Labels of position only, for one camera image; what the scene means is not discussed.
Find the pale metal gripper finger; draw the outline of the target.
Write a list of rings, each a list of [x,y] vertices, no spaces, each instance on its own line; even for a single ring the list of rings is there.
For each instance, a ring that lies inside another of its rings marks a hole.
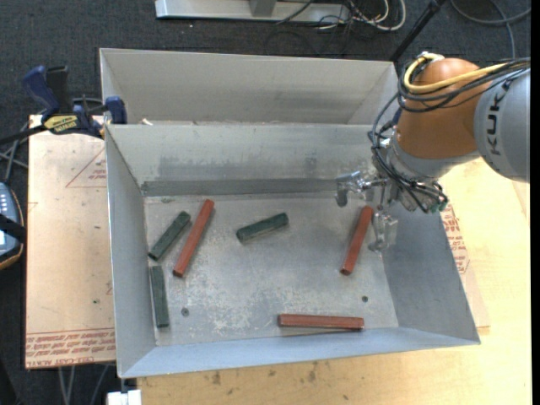
[[[384,210],[375,212],[371,224],[375,239],[370,242],[372,251],[383,251],[396,243],[398,220]]]
[[[374,197],[372,183],[366,180],[360,171],[344,174],[336,178],[337,190],[335,199],[339,207],[345,207],[348,203],[349,193],[360,199],[371,202]]]

